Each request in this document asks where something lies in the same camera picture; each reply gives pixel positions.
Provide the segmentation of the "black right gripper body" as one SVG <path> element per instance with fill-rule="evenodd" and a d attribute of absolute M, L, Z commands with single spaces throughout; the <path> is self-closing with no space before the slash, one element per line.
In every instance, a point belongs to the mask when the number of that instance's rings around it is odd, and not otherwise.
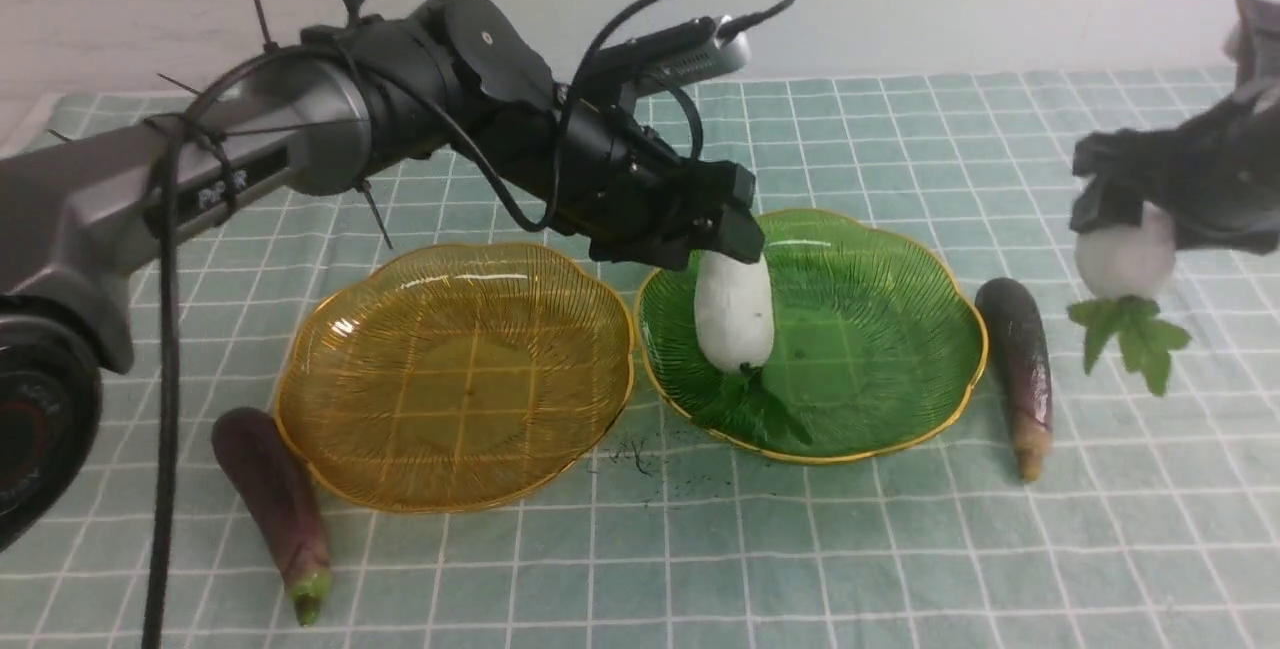
<path fill-rule="evenodd" d="M 1279 5 L 1236 0 L 1225 51 L 1235 87 L 1174 128 L 1093 131 L 1071 172 L 1088 180 L 1070 229 L 1138 227 L 1152 204 L 1179 251 L 1274 253 L 1279 236 Z"/>

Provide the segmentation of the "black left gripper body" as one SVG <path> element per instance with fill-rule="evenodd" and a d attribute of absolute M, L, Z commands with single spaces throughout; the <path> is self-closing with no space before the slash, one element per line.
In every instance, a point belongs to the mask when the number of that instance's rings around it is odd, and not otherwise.
<path fill-rule="evenodd" d="M 727 166 L 681 156 L 636 122 L 576 108 L 557 146 L 556 230 L 591 256 L 684 269 L 724 244 Z"/>

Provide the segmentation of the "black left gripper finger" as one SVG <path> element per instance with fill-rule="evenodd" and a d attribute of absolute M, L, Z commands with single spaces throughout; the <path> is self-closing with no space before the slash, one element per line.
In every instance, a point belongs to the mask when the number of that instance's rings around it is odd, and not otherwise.
<path fill-rule="evenodd" d="M 713 163 L 712 195 L 717 204 L 750 210 L 756 195 L 756 175 L 741 163 Z"/>
<path fill-rule="evenodd" d="M 712 251 L 737 262 L 758 262 L 765 234 L 748 207 L 723 204 L 713 221 Z"/>

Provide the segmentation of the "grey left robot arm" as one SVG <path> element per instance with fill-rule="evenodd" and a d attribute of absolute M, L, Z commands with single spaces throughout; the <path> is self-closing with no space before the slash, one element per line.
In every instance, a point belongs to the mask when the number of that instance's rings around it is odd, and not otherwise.
<path fill-rule="evenodd" d="M 490 0 L 429 0 L 411 15 L 311 26 L 155 113 L 3 161 L 3 545 L 61 498 L 102 413 L 102 371 L 128 374 L 131 276 L 163 271 L 177 314 L 177 247 L 285 187 L 325 197 L 453 148 L 529 230 L 586 236 L 590 256 L 684 269 L 690 253 L 754 260 L 755 179 L 739 163 L 677 154 L 634 116 L 636 99 L 748 61 L 771 12 L 700 17 L 590 47 L 562 83 Z"/>

